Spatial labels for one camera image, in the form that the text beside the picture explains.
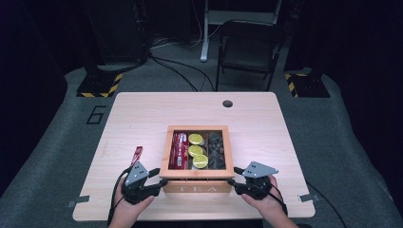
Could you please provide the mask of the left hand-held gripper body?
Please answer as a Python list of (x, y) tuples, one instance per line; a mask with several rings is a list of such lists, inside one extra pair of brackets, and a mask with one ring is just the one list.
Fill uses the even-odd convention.
[(148, 175), (148, 171), (139, 161), (133, 164), (121, 190), (127, 202), (137, 204), (153, 195), (152, 190), (144, 185)]

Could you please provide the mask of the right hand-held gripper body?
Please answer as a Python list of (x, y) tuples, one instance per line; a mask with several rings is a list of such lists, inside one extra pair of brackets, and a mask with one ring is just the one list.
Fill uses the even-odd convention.
[(254, 200), (262, 200), (267, 197), (272, 188), (269, 177), (277, 173), (278, 170), (274, 167), (251, 161), (241, 172), (246, 180), (246, 195)]

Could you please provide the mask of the wooden glass box lid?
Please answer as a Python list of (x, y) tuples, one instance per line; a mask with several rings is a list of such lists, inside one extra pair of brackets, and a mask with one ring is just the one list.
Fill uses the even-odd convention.
[[(189, 137), (192, 133), (201, 134), (204, 138), (204, 144), (200, 145), (203, 149), (203, 155), (208, 158), (208, 137), (210, 133), (217, 132), (222, 135), (225, 168), (224, 169), (210, 169), (208, 164), (203, 169), (196, 168), (192, 161), (194, 157), (188, 154), (188, 168), (186, 170), (170, 169), (169, 158), (170, 149), (175, 132), (185, 132)], [(162, 165), (160, 170), (160, 177), (173, 181), (194, 181), (194, 180), (209, 180), (209, 181), (224, 181), (234, 177), (234, 165), (231, 152), (231, 145), (229, 140), (228, 127), (226, 125), (170, 125), (167, 128), (165, 147), (162, 158)]]

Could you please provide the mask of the single red stick packet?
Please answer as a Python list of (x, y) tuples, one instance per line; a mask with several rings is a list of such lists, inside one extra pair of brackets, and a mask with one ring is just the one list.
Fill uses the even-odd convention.
[(135, 150), (135, 152), (133, 154), (132, 161), (131, 161), (131, 164), (130, 164), (131, 166), (133, 166), (135, 164), (135, 162), (137, 162), (140, 159), (140, 157), (141, 157), (141, 155), (143, 153), (143, 150), (144, 150), (144, 148), (142, 146), (137, 146), (136, 147), (136, 150)]

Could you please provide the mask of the person's right hand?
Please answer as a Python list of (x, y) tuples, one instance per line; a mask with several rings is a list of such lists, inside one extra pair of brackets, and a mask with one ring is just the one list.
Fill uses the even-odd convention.
[(285, 214), (282, 209), (281, 204), (271, 196), (267, 196), (264, 199), (253, 199), (252, 197), (250, 197), (246, 194), (242, 194), (241, 197), (249, 205), (256, 208), (259, 211), (259, 213), (262, 215), (262, 217), (264, 215), (268, 215), (268, 214)]

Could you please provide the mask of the person's left hand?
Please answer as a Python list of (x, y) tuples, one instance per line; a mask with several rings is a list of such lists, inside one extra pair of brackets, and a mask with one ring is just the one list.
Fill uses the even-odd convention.
[(124, 196), (121, 192), (123, 183), (124, 180), (120, 180), (120, 182), (118, 183), (118, 187), (116, 189), (114, 202), (112, 206), (114, 213), (111, 221), (115, 219), (136, 221), (141, 212), (144, 211), (145, 208), (149, 206), (151, 202), (154, 200), (154, 197), (150, 196), (137, 204), (131, 204), (124, 199)]

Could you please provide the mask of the pile of dark packets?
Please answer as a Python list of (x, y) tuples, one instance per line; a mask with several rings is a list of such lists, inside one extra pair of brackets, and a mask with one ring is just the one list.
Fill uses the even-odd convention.
[(223, 138), (220, 133), (213, 132), (208, 137), (208, 167), (210, 169), (224, 169), (225, 157)]

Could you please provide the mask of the bundle of red packets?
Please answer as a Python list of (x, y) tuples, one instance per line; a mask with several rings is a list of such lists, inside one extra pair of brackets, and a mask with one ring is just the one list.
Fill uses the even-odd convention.
[(188, 168), (188, 136), (185, 132), (175, 132), (170, 149), (170, 169), (186, 170)]

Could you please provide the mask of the black yellow striped base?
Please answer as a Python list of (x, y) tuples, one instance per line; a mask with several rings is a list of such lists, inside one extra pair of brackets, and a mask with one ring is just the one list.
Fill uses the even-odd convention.
[(106, 74), (100, 80), (95, 80), (86, 76), (76, 91), (77, 97), (95, 98), (112, 97), (118, 88), (122, 74)]
[(289, 90), (295, 98), (329, 98), (330, 94), (321, 79), (313, 79), (307, 74), (286, 73)]

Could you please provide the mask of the black folding chair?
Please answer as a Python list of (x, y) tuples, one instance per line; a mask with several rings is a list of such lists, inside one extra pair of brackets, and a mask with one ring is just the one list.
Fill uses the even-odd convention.
[(270, 89), (287, 35), (276, 24), (234, 19), (220, 27), (215, 90), (226, 69), (260, 73)]

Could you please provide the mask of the white metal stand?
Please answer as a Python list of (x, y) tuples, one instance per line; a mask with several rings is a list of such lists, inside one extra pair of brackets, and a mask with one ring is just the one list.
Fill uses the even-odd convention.
[(233, 19), (276, 24), (278, 22), (281, 5), (282, 0), (275, 0), (275, 10), (273, 12), (233, 11), (224, 9), (211, 10), (209, 8), (209, 0), (204, 0), (204, 28), (200, 60), (204, 63), (208, 59), (210, 25), (220, 26), (224, 22)]

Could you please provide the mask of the black cabinet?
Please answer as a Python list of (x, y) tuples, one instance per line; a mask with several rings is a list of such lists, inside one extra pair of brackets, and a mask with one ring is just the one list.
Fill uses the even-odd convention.
[(105, 64), (141, 66), (149, 53), (144, 0), (81, 0)]

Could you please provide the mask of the grey metal table bracket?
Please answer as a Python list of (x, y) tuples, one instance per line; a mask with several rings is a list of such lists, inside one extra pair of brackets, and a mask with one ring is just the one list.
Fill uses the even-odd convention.
[(83, 203), (83, 202), (88, 202), (88, 201), (89, 201), (89, 196), (80, 196), (76, 199), (70, 200), (67, 203), (66, 208), (74, 208), (77, 204)]
[(298, 195), (297, 197), (301, 202), (315, 202), (320, 200), (320, 197), (316, 194)]

